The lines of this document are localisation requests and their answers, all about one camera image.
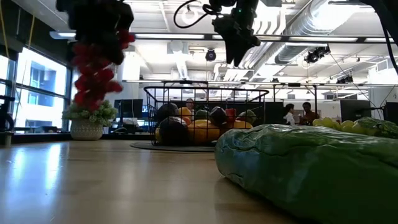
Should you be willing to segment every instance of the wire basket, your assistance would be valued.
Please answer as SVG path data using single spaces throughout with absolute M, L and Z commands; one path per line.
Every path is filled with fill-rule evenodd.
M 156 146 L 212 145 L 230 129 L 264 124 L 265 96 L 269 93 L 191 81 L 164 82 L 144 87 L 144 91 L 149 132 Z

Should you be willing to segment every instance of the wooden table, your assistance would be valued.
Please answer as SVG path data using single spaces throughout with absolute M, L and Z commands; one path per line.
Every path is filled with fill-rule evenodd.
M 212 153 L 130 143 L 0 149 L 0 223 L 294 223 L 226 180 Z

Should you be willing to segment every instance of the bunch of grapes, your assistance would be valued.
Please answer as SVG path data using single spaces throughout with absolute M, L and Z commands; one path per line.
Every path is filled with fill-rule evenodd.
M 135 41 L 135 36 L 128 30 L 119 30 L 117 35 L 121 49 L 128 48 L 129 43 Z M 111 62 L 101 53 L 101 46 L 78 42 L 73 46 L 73 52 L 76 56 L 72 64 L 78 67 L 81 74 L 75 82 L 78 93 L 74 102 L 77 105 L 93 111 L 100 107 L 105 94 L 123 90 L 120 83 L 112 80 L 114 73 L 108 69 Z

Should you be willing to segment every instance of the potted plant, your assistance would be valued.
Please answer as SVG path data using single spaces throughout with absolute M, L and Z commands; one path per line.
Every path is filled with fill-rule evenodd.
M 73 139 L 94 141 L 101 138 L 104 126 L 111 126 L 117 112 L 109 100 L 103 101 L 98 109 L 92 111 L 72 103 L 69 109 L 62 113 L 62 119 L 72 121 L 70 135 Z

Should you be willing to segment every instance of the white pot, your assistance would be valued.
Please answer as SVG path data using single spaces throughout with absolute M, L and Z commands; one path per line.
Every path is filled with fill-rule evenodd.
M 74 140 L 95 141 L 101 138 L 102 133 L 102 124 L 92 123 L 87 119 L 73 120 L 70 127 L 70 135 Z

